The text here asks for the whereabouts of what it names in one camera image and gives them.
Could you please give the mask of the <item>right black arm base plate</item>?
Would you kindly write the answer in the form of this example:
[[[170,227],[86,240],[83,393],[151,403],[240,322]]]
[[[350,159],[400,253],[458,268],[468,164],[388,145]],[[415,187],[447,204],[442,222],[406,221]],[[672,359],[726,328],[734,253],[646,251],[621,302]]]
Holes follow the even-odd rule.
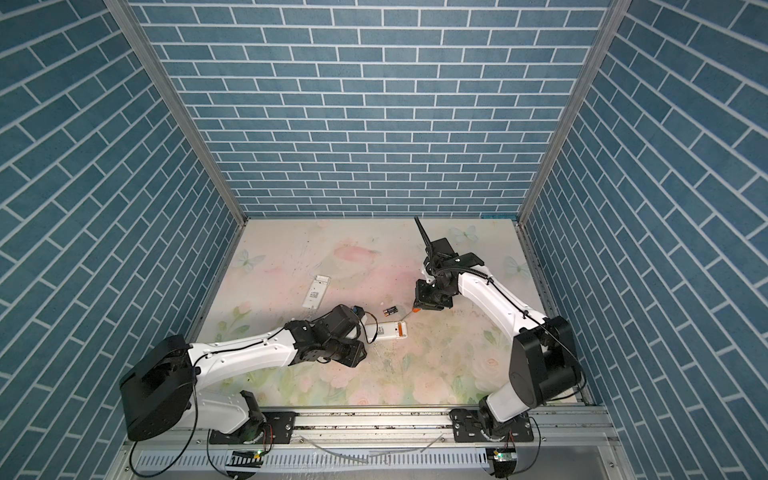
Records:
[[[456,443],[532,442],[534,434],[526,413],[504,422],[482,409],[451,409],[448,415]]]

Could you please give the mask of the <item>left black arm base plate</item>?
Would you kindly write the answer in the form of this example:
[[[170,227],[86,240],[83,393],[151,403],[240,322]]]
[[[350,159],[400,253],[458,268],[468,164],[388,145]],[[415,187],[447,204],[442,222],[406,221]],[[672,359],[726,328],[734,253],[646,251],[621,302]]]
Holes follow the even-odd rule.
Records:
[[[248,420],[234,433],[213,430],[209,443],[213,445],[261,444],[271,446],[288,444],[291,440],[297,414],[293,411],[274,411],[263,414],[264,420]]]

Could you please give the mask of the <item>orange black screwdriver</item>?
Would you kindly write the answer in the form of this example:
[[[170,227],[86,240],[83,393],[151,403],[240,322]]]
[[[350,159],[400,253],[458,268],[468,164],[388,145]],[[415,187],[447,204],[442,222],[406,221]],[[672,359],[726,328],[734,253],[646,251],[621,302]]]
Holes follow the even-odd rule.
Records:
[[[405,321],[407,318],[411,317],[412,315],[419,313],[421,309],[414,308],[411,311],[407,312],[399,321]]]

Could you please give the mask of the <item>white remote with display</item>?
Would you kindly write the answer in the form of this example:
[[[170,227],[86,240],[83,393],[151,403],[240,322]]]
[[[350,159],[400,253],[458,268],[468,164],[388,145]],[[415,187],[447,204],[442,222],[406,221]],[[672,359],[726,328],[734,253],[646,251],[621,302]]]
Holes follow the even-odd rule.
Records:
[[[406,339],[407,324],[402,321],[369,324],[365,326],[365,335],[370,343]]]

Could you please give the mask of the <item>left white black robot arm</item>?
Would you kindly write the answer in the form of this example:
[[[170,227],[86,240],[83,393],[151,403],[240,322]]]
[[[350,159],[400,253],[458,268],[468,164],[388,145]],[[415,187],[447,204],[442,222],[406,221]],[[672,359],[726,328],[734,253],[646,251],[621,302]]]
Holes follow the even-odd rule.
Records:
[[[206,388],[256,370],[335,361],[355,368],[379,336],[360,306],[338,305],[314,320],[291,320],[265,334],[214,343],[173,335],[157,344],[119,382],[127,437],[134,442],[171,429],[210,429],[241,441],[266,427],[254,393],[206,394]]]

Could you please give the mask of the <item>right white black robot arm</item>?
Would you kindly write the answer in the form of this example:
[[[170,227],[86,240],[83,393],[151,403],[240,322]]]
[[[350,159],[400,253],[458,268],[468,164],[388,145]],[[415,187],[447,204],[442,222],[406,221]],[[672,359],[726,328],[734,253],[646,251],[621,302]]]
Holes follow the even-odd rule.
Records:
[[[445,238],[422,238],[425,277],[416,282],[413,308],[442,311],[462,296],[510,339],[508,381],[479,402],[479,417],[489,432],[580,384],[583,370],[565,318],[548,317],[523,302],[476,254],[458,254]]]

